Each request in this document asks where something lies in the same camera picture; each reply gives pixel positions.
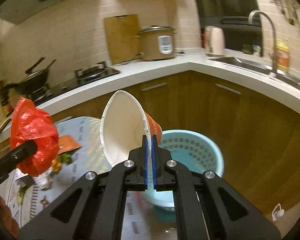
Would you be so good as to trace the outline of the red plastic bag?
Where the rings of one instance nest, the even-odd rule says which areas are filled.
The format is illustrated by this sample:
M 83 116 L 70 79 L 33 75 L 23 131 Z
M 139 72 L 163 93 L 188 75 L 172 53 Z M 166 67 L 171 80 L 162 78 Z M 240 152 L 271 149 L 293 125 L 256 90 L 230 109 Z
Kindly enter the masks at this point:
M 34 140 L 37 151 L 17 165 L 24 174 L 37 177 L 50 168 L 59 151 L 58 132 L 51 116 L 27 98 L 20 98 L 12 116 L 10 147 Z

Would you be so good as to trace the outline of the white orange paper bowl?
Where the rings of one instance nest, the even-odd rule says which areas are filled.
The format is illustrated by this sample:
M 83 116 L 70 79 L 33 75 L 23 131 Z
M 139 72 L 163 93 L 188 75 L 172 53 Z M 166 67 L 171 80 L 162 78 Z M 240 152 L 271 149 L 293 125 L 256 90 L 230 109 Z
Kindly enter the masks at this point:
M 128 159 L 131 150 L 142 146 L 146 137 L 146 157 L 150 157 L 151 137 L 161 140 L 160 125 L 147 114 L 138 100 L 124 90 L 118 90 L 109 99 L 100 123 L 100 142 L 111 166 Z

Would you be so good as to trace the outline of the green leafy vegetable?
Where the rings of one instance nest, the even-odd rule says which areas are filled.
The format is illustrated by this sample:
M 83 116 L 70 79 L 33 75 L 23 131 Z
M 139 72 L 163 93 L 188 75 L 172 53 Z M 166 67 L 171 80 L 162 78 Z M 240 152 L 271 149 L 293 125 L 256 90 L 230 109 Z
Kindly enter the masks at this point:
M 60 157 L 61 163 L 69 165 L 72 163 L 72 154 L 70 153 L 61 153 L 58 155 Z

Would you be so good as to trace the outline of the light blue perforated trash basket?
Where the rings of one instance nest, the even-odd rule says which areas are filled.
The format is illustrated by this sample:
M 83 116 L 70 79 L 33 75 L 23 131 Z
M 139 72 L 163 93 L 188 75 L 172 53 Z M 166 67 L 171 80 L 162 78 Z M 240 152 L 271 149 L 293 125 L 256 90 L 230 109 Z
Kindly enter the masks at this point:
M 213 171 L 223 176 L 224 160 L 219 147 L 208 137 L 193 131 L 171 129 L 162 132 L 160 148 L 169 150 L 173 160 L 178 161 L 193 172 Z M 153 189 L 152 171 L 148 175 L 151 185 L 144 197 L 154 206 L 167 211 L 174 211 L 172 191 L 157 192 Z

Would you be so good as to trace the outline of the orange snack wrapper right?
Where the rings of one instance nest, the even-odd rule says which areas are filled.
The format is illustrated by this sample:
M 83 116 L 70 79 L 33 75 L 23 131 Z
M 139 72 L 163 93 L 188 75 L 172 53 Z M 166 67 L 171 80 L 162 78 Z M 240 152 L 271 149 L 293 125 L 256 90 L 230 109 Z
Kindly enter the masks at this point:
M 59 137 L 58 146 L 58 154 L 73 151 L 82 147 L 82 145 L 70 135 L 63 135 Z

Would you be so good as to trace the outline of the black wok pan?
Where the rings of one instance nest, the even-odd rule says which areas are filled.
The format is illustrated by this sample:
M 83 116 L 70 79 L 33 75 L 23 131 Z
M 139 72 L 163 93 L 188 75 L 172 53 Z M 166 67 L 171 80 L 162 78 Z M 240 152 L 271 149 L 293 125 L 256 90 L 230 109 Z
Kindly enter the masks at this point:
M 46 68 L 33 72 L 33 70 L 44 60 L 45 57 L 41 57 L 33 66 L 25 71 L 25 78 L 23 78 L 19 83 L 9 83 L 4 85 L 3 91 L 15 89 L 20 94 L 30 95 L 31 93 L 41 89 L 47 83 L 50 67 L 57 61 L 54 59 Z

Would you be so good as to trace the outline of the black gas stove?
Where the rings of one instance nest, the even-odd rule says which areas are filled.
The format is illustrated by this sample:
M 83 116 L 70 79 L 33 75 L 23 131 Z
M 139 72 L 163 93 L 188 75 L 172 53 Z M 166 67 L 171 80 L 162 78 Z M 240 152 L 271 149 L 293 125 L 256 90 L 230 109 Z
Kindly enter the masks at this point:
M 38 106 L 52 98 L 60 96 L 78 87 L 82 87 L 83 85 L 120 73 L 121 72 L 119 70 L 108 67 L 106 61 L 102 61 L 95 63 L 90 67 L 75 70 L 75 77 L 68 81 L 64 81 L 63 83 L 53 87 L 50 87 L 50 85 L 47 83 L 41 89 L 35 91 L 31 95 L 28 95 L 27 98 L 31 99 L 34 104 Z

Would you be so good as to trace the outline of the stainless steel sink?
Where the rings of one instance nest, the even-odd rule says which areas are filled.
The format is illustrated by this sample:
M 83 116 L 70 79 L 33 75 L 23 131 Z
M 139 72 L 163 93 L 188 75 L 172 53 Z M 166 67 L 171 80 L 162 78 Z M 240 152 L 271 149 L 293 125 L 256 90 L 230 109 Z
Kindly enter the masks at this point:
M 263 75 L 268 75 L 270 77 L 274 77 L 280 81 L 283 81 L 284 83 L 300 91 L 300 78 L 292 74 L 282 72 L 280 70 L 278 70 L 276 75 L 274 76 L 272 67 L 266 64 L 262 64 L 262 63 L 258 63 L 246 59 L 241 59 L 237 57 L 221 57 L 217 59 L 210 59 L 210 61 L 221 62 L 222 64 L 242 68 L 252 72 L 257 72 Z

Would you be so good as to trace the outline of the beige rice cooker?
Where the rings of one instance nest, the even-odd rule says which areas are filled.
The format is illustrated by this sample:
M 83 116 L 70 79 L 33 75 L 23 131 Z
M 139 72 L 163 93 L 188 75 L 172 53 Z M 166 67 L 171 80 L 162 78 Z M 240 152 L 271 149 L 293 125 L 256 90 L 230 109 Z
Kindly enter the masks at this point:
M 163 25 L 152 25 L 140 30 L 140 52 L 143 61 L 158 61 L 175 57 L 175 30 Z

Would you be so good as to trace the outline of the white electric kettle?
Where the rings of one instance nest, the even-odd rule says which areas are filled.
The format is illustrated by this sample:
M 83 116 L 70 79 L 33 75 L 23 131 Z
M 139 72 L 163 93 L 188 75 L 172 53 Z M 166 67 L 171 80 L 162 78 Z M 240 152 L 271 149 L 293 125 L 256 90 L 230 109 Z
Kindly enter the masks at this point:
M 215 26 L 205 27 L 205 49 L 209 56 L 224 56 L 225 38 L 222 28 Z

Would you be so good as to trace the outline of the yellow dish soap bottle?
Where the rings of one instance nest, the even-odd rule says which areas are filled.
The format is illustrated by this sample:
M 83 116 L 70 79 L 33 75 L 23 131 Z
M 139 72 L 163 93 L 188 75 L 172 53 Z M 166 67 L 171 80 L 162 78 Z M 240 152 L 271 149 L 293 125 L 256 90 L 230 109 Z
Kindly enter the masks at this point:
M 289 70 L 289 47 L 287 39 L 276 39 L 277 68 L 285 73 Z

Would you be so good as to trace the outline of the wooden cutting board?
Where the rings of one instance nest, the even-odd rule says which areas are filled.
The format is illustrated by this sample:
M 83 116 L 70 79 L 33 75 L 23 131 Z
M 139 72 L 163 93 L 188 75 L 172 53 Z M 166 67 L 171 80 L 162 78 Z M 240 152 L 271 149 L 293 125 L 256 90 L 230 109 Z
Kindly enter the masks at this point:
M 137 14 L 104 18 L 104 29 L 112 64 L 129 61 L 140 52 L 141 27 Z

